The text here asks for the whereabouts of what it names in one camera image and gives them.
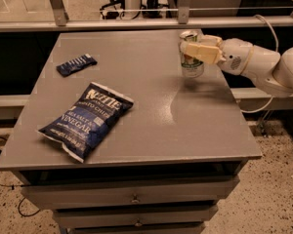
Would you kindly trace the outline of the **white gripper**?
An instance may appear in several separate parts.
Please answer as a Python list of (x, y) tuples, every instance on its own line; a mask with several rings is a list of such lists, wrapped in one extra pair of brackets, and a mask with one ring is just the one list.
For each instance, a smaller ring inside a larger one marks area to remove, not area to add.
[(223, 42), (221, 37), (214, 35), (202, 35), (198, 42), (200, 44), (184, 41), (180, 44), (180, 50), (183, 54), (207, 64), (217, 63), (223, 71), (232, 75), (243, 74), (253, 49), (249, 42), (237, 38)]

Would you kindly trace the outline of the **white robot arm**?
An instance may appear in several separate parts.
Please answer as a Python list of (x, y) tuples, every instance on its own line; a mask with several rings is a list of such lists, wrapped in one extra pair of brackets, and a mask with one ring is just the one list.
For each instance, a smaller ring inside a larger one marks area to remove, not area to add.
[(217, 64), (226, 73), (248, 78), (271, 96), (293, 94), (293, 47), (281, 55), (237, 38), (203, 35), (197, 42), (183, 41), (180, 50), (206, 64)]

